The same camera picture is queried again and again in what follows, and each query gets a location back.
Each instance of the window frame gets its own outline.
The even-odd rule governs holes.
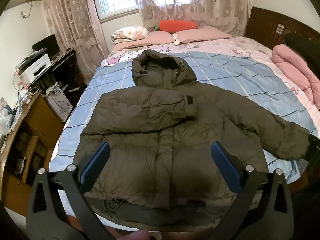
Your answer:
[[[108,22],[108,21],[111,21],[111,20],[114,20],[114,19],[117,19],[117,18],[120,18],[120,17],[127,16],[127,15],[139,13],[138,5],[135,5],[135,6],[131,6],[131,7],[128,7],[128,8],[124,8],[124,9],[121,9],[121,10],[117,10],[117,11],[108,13],[106,15],[102,15],[101,6],[100,6],[99,0],[94,0],[94,4],[95,4],[96,9],[97,9],[97,13],[98,13],[98,17],[99,17],[100,23]]]

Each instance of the metal screw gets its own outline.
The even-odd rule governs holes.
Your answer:
[[[253,172],[254,171],[254,167],[252,165],[247,165],[245,167],[245,169],[248,171],[248,172]]]
[[[70,164],[68,167],[67,167],[67,170],[68,171],[74,171],[76,169],[76,166],[74,164]]]
[[[39,169],[38,173],[39,173],[40,175],[44,174],[44,173],[45,173],[45,168]]]
[[[278,174],[278,175],[282,175],[283,174],[283,171],[281,170],[281,169],[276,169],[276,174]]]

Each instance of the jacket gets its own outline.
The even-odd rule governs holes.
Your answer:
[[[133,60],[132,78],[135,87],[101,96],[74,158],[78,164],[102,141],[110,144],[110,159],[85,196],[114,223],[172,232],[215,226],[236,197],[211,158],[215,141],[264,172],[263,149],[288,160],[308,151],[308,130],[198,82],[182,58],[147,49]]]

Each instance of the printer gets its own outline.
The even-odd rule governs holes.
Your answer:
[[[41,76],[51,64],[47,49],[40,49],[26,57],[23,62],[17,66],[17,69],[19,69],[21,80],[26,85],[31,84],[37,77]]]

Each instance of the wooden cabinet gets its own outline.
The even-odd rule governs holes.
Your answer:
[[[26,216],[37,170],[41,167],[48,169],[63,123],[40,93],[23,106],[21,116],[22,120],[7,136],[0,159],[0,197],[4,206]],[[23,160],[22,171],[17,169],[18,160]]]

